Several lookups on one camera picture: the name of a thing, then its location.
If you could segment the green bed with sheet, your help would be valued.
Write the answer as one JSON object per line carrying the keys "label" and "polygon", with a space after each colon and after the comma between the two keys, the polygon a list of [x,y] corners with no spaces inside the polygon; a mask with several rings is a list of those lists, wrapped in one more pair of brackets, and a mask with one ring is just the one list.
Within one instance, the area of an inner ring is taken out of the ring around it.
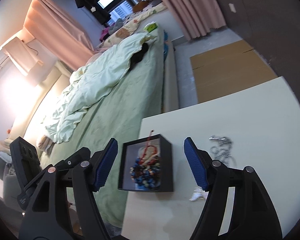
{"label": "green bed with sheet", "polygon": [[[88,109],[69,141],[53,143],[48,152],[40,154],[41,167],[54,165],[82,147],[89,148],[91,152],[99,151],[111,138],[122,146],[138,138],[144,118],[162,112],[165,67],[170,61],[168,53],[173,49],[168,34],[161,27],[149,34],[158,38],[149,45],[142,61],[129,69],[107,96]],[[35,129],[38,136],[45,135],[43,119],[59,96],[47,96],[40,104],[40,118]]]}

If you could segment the pink curtain left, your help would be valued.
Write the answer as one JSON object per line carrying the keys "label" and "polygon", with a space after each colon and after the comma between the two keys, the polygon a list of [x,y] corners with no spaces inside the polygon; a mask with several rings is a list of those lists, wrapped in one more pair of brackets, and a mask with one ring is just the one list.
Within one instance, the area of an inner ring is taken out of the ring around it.
{"label": "pink curtain left", "polygon": [[72,70],[94,55],[85,29],[52,0],[32,0],[24,28]]}

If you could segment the black square jewelry box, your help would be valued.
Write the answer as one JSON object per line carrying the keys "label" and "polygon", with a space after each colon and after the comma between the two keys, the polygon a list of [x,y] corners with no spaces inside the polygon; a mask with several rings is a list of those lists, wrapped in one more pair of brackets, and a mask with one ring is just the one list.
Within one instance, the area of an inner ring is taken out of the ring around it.
{"label": "black square jewelry box", "polygon": [[173,192],[172,144],[161,134],[125,142],[118,189],[130,192]]}

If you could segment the grey chair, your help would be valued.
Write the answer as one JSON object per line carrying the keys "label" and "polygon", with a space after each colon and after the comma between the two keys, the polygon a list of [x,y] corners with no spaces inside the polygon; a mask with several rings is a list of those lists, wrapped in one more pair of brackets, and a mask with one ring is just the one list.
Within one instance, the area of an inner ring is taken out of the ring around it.
{"label": "grey chair", "polygon": [[8,174],[3,180],[3,200],[7,207],[18,212],[23,212],[18,204],[17,197],[21,193],[21,188],[15,174]]}

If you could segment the pale green crumpled duvet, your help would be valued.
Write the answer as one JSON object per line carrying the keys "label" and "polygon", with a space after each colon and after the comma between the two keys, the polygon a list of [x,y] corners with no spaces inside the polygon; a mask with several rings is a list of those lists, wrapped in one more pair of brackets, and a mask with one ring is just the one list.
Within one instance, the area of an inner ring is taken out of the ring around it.
{"label": "pale green crumpled duvet", "polygon": [[57,144],[69,141],[88,109],[107,96],[128,73],[132,57],[144,44],[150,45],[157,38],[149,33],[133,34],[73,72],[70,85],[43,119],[45,136]]}

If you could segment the pink curtain right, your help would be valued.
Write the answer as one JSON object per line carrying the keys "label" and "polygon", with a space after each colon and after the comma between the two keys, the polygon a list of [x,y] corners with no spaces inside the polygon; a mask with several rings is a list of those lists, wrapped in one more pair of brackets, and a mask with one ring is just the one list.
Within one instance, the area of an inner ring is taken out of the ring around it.
{"label": "pink curtain right", "polygon": [[162,0],[190,41],[226,26],[217,0]]}

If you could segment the green tissue box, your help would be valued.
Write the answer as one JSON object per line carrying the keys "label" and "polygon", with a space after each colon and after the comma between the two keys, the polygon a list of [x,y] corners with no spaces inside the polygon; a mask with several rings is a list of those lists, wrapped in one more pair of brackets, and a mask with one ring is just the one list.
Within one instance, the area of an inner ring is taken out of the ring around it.
{"label": "green tissue box", "polygon": [[147,25],[144,26],[144,31],[151,33],[152,31],[154,31],[155,29],[158,28],[158,24],[156,22],[151,22],[148,23]]}

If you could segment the white wall switch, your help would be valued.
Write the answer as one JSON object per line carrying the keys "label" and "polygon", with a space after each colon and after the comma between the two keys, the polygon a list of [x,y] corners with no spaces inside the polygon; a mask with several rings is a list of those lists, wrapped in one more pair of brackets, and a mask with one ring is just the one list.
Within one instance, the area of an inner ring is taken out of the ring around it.
{"label": "white wall switch", "polygon": [[235,8],[235,5],[234,5],[234,4],[229,3],[229,8],[230,8],[230,11],[231,11],[231,12],[236,13],[236,8]]}

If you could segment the pink curtain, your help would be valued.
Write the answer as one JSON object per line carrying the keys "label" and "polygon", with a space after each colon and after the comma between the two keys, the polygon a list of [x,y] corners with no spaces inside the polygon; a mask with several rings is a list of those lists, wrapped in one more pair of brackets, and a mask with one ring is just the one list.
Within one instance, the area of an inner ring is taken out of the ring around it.
{"label": "pink curtain", "polygon": [[94,55],[85,29],[52,0],[32,0],[24,28],[72,70]]}
{"label": "pink curtain", "polygon": [[226,26],[217,0],[162,0],[190,41]]}

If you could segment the floral window seat cushion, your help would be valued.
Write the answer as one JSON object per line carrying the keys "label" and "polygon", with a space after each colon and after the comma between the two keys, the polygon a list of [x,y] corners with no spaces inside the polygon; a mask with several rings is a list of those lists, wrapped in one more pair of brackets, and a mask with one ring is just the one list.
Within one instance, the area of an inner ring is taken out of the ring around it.
{"label": "floral window seat cushion", "polygon": [[129,15],[129,17],[123,21],[123,26],[119,30],[115,31],[115,33],[111,34],[105,41],[99,44],[96,47],[96,50],[101,48],[110,48],[113,45],[119,44],[125,38],[133,35],[139,28],[139,25],[142,21],[153,14],[157,14],[166,9],[166,5],[161,2],[154,7],[147,7],[143,11]]}

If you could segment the flat brown cardboard sheet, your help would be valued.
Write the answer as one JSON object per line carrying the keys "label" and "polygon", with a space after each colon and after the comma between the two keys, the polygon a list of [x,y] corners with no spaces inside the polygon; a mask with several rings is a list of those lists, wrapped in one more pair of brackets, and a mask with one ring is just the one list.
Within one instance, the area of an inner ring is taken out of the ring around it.
{"label": "flat brown cardboard sheet", "polygon": [[199,103],[277,78],[246,41],[240,40],[190,58]]}

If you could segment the black garment on bed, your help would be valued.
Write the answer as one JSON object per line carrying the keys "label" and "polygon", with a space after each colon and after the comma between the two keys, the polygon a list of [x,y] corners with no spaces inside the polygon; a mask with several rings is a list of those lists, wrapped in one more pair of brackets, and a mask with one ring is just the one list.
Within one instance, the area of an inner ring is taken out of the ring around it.
{"label": "black garment on bed", "polygon": [[148,43],[143,43],[141,50],[134,53],[133,56],[130,58],[130,69],[132,69],[137,63],[141,62],[144,55],[149,50]]}

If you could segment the white translucent plastic bag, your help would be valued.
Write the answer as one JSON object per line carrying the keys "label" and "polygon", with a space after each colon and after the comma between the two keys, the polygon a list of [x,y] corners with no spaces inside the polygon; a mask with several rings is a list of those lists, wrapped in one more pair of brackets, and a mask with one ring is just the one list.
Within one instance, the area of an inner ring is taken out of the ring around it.
{"label": "white translucent plastic bag", "polygon": [[208,192],[204,191],[200,186],[197,186],[194,191],[192,196],[190,197],[191,202],[195,202],[199,199],[206,200],[208,197]]}

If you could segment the black phone on mount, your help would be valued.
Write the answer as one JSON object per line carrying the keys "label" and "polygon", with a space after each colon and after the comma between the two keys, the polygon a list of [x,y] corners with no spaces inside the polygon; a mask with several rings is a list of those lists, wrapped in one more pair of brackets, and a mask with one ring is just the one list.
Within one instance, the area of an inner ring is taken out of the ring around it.
{"label": "black phone on mount", "polygon": [[18,183],[21,191],[24,191],[28,183],[42,171],[37,150],[22,137],[17,137],[10,143],[10,152]]}

